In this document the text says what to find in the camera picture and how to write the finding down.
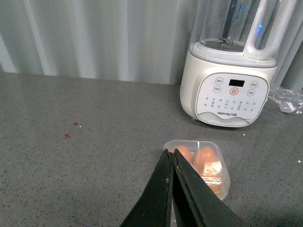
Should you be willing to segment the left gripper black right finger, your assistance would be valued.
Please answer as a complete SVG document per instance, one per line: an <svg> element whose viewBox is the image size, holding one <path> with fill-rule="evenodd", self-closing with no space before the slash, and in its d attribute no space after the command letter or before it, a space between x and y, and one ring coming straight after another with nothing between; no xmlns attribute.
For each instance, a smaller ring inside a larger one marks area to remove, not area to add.
<svg viewBox="0 0 303 227"><path fill-rule="evenodd" d="M178 227L245 227L204 182L183 155L173 153L174 211Z"/></svg>

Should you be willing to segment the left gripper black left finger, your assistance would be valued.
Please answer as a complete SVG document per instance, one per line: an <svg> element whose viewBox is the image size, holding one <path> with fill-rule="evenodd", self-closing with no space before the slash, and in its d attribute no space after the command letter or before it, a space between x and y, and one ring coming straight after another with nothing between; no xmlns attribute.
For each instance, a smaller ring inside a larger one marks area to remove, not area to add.
<svg viewBox="0 0 303 227"><path fill-rule="evenodd" d="M172 154L164 150L142 195L122 227L169 227L173 195Z"/></svg>

